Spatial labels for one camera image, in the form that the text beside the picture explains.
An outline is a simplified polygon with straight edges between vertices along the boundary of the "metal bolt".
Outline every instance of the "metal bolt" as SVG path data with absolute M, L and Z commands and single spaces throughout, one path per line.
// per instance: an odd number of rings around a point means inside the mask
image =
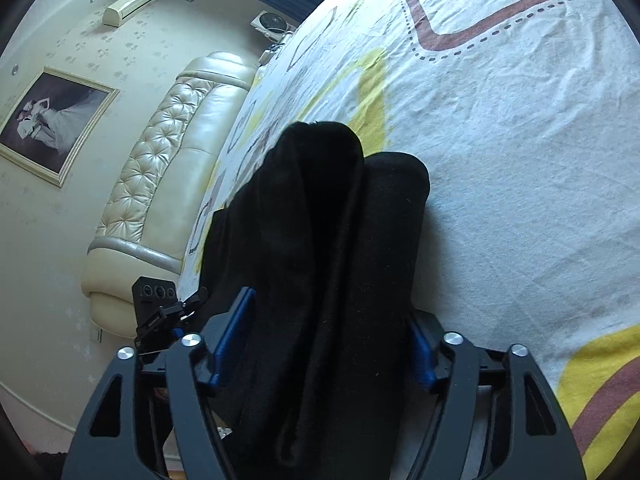
M 458 332 L 447 332 L 442 338 L 450 345 L 462 345 L 465 340 Z
M 524 357 L 529 354 L 529 349 L 521 344 L 515 344 L 511 347 L 511 353 L 513 355 L 517 355 L 518 357 Z
M 131 348 L 130 346 L 125 346 L 124 348 L 121 348 L 120 350 L 118 350 L 118 359 L 122 359 L 123 361 L 126 361 L 127 359 L 131 359 L 134 355 L 136 354 L 136 351 Z
M 197 346 L 202 341 L 200 334 L 187 334 L 181 339 L 183 346 Z

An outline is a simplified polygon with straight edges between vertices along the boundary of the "gold picture frame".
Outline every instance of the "gold picture frame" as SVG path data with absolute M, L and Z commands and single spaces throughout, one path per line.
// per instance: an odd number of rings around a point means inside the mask
M 44 67 L 2 122 L 0 155 L 62 187 L 89 133 L 118 92 Z

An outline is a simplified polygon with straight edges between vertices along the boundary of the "picture frame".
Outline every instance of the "picture frame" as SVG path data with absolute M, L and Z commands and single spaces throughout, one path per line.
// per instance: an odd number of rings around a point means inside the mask
M 62 187 L 71 165 L 119 90 L 44 67 L 0 127 L 0 155 Z

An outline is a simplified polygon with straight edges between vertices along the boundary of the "bed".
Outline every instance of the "bed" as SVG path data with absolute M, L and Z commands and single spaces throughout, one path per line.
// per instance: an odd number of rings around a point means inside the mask
M 476 345 L 526 344 L 597 478 L 640 414 L 639 104 L 640 45 L 612 0 L 325 0 L 258 71 L 180 294 L 284 127 L 348 124 L 366 154 L 430 172 L 414 305 Z

